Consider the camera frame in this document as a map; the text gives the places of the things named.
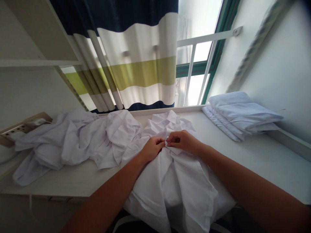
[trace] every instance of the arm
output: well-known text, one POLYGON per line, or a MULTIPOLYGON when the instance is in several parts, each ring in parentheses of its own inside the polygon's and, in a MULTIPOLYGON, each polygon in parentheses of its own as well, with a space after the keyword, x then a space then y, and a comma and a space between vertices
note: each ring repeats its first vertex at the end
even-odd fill
POLYGON ((141 152, 81 205, 61 232, 106 232, 122 209, 144 166, 164 146, 163 138, 150 138, 141 152))
POLYGON ((233 197, 270 232, 306 232, 311 210, 279 187, 243 167, 183 130, 172 132, 168 146, 198 155, 233 197))

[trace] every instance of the desk surface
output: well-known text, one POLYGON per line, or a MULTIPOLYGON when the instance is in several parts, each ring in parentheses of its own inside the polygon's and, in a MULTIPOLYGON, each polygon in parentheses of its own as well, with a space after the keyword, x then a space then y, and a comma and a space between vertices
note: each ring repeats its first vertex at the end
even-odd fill
MULTIPOLYGON (((134 117, 146 126, 152 115, 134 117)), ((202 111, 179 112, 190 120, 203 143, 242 164, 304 204, 311 204, 311 163, 268 135, 248 138, 245 142, 234 142, 214 125, 202 111)), ((97 170, 94 161, 80 165, 64 166, 60 171, 49 171, 36 182, 19 187, 10 184, 4 194, 44 196, 88 197, 120 168, 97 170)))

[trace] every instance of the green window frame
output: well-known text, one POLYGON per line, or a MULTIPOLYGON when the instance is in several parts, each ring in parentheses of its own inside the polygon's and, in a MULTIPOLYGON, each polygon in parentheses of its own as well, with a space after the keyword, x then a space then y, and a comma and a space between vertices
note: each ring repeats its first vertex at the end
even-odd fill
MULTIPOLYGON (((231 30, 232 23, 236 16, 239 3, 240 3, 240 0, 224 0, 223 1, 223 4, 220 9, 219 18, 216 24, 215 33, 231 30)), ((220 61, 220 57, 223 52, 224 44, 225 44, 225 39, 217 41, 215 52, 212 58, 211 67, 208 71, 208 73, 210 74, 210 77, 208 79, 207 86, 203 94, 201 104, 206 103, 207 95, 211 89, 211 85, 212 85, 212 82, 213 82, 219 61, 220 61)), ((176 78, 187 77, 188 72, 189 72, 189 66, 190 66, 190 63, 177 65, 176 66, 176 78)), ((194 62, 191 76, 204 74, 206 66, 207 66, 207 60, 194 62)))

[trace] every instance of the pile of white clothes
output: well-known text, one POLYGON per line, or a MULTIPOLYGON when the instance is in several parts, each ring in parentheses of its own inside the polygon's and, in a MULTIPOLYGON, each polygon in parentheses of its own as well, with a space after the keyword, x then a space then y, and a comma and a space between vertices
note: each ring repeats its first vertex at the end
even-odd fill
POLYGON ((98 169, 120 164, 126 147, 141 137, 142 125, 127 110, 98 116, 76 109, 61 113, 52 124, 41 125, 15 142, 15 150, 33 148, 13 174, 25 186, 50 169, 77 165, 92 159, 98 169))
MULTIPOLYGON (((16 150, 34 148, 13 175, 28 185, 50 169, 76 165, 86 159, 98 169, 125 166, 150 137, 167 138, 187 130, 196 138, 191 122, 172 110, 153 115, 141 124, 127 110, 98 116, 82 109, 60 114, 53 124, 42 125, 16 142, 16 150)), ((164 147, 138 177, 124 208, 158 232, 209 232, 235 201, 212 170, 197 156, 164 147)))
POLYGON ((254 103, 245 92, 212 96, 202 108, 205 115, 232 140, 241 142, 246 136, 279 130, 273 122, 283 119, 279 114, 254 103))

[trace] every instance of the metal window bar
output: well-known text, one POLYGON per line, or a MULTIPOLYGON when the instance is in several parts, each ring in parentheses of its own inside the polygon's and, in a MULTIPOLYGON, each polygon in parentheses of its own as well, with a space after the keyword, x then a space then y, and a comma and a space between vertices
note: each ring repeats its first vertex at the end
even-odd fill
POLYGON ((190 39, 184 39, 184 40, 179 40, 177 41, 177 47, 183 47, 183 46, 187 46, 187 45, 192 45, 192 52, 191 52, 191 58, 190 58, 190 65, 189 65, 189 72, 188 72, 188 79, 187 79, 187 86, 186 86, 186 93, 185 93, 185 99, 184 99, 184 106, 187 105, 187 100, 188 100, 188 93, 189 93, 189 86, 190 86, 190 81, 191 81, 191 75, 192 75, 192 69, 193 69, 193 61, 194 61, 194 54, 195 54, 195 49, 196 49, 196 45, 199 43, 203 43, 203 42, 207 42, 207 41, 213 41, 211 49, 210 49, 210 53, 209 53, 209 57, 207 60, 207 65, 206 65, 206 69, 205 69, 205 73, 204 73, 204 78, 203 78, 203 83, 202 83, 202 87, 201 87, 201 91, 200 91, 200 96, 199 96, 199 101, 198 101, 198 105, 200 104, 200 100, 202 98, 202 94, 205 91, 206 88, 206 83, 207 83, 207 75, 209 72, 209 69, 211 67, 211 63, 212 63, 212 59, 213 59, 213 55, 214 55, 214 51, 216 48, 216 44, 218 40, 221 39, 227 39, 230 37, 236 37, 241 33, 242 27, 238 27, 236 29, 233 30, 229 30, 229 31, 224 31, 224 32, 218 32, 218 33, 214 33, 214 34, 210 34, 210 35, 206 35, 206 36, 201 36, 201 37, 195 37, 195 38, 190 38, 190 39))

